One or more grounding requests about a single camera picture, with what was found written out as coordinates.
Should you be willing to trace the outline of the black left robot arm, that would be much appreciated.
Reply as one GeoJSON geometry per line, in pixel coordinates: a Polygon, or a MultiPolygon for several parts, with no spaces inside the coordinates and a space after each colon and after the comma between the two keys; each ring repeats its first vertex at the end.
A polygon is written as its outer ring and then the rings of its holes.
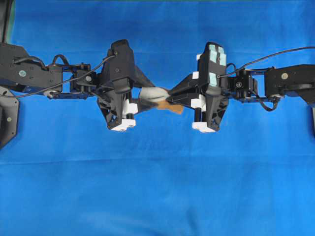
{"type": "Polygon", "coordinates": [[[97,73],[89,64],[69,64],[56,55],[45,65],[23,47],[1,43],[0,84],[23,96],[44,95],[49,99],[87,99],[97,97],[107,128],[125,131],[136,125],[134,115],[158,106],[147,94],[132,98],[132,89],[156,89],[134,62],[127,40],[114,42],[97,73]]]}

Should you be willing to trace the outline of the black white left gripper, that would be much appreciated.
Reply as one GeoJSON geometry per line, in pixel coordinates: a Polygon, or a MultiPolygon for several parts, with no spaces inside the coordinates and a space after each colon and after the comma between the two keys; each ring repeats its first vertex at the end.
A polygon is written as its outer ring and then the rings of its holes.
{"type": "MultiPolygon", "coordinates": [[[[141,69],[134,66],[133,86],[155,87],[141,69]]],[[[97,104],[103,114],[107,128],[112,131],[126,131],[136,125],[134,115],[156,108],[158,104],[147,99],[132,98],[132,88],[115,91],[113,86],[99,86],[96,89],[97,104]]]]}

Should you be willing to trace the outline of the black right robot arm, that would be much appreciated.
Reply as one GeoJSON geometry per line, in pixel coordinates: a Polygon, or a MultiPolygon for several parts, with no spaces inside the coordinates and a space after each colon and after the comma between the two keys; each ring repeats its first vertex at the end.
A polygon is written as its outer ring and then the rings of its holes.
{"type": "Polygon", "coordinates": [[[301,97],[309,106],[315,105],[314,65],[241,69],[234,77],[224,76],[226,68],[223,55],[203,53],[197,71],[169,91],[168,102],[194,110],[193,129],[219,131],[230,99],[257,102],[269,112],[285,96],[301,97]]]}

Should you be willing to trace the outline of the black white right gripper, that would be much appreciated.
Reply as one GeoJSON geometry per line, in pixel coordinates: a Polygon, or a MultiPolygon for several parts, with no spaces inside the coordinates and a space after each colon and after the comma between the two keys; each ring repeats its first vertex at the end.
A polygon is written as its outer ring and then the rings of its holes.
{"type": "Polygon", "coordinates": [[[220,129],[220,122],[228,106],[226,90],[228,89],[227,78],[220,78],[221,94],[210,96],[203,94],[199,86],[199,72],[194,71],[187,75],[174,88],[168,91],[170,95],[166,100],[170,103],[193,108],[195,112],[192,128],[202,133],[216,132],[220,129]]]}

